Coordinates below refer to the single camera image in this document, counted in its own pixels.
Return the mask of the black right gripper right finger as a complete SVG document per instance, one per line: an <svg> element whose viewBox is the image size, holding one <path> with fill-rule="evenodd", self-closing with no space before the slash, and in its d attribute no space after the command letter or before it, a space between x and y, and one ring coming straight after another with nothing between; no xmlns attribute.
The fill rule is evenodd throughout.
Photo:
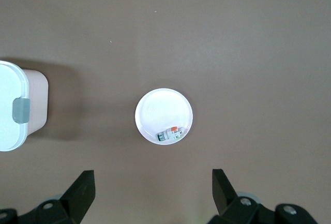
<svg viewBox="0 0 331 224"><path fill-rule="evenodd" d="M239 196L222 169L212 171L212 190L218 214L211 223L317 223L298 205L283 203L272 211L249 196Z"/></svg>

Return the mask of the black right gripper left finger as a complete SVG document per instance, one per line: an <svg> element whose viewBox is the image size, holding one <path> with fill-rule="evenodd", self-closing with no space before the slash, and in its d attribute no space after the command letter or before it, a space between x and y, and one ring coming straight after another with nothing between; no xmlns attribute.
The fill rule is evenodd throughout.
<svg viewBox="0 0 331 224"><path fill-rule="evenodd" d="M1 223L81 223L96 195L93 170L85 170L61 195L19 216L14 208L1 209Z"/></svg>

